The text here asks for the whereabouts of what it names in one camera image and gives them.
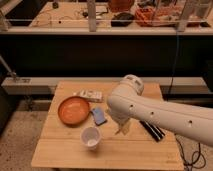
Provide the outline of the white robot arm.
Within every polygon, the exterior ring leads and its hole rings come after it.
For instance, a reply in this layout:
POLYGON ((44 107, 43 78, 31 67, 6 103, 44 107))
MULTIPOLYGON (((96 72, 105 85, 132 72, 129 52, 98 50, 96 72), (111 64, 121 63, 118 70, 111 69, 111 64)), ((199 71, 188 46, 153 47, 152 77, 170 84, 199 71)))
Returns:
POLYGON ((143 97, 143 81, 126 75, 108 95, 111 118, 123 125, 130 118, 213 147, 213 109, 143 97))

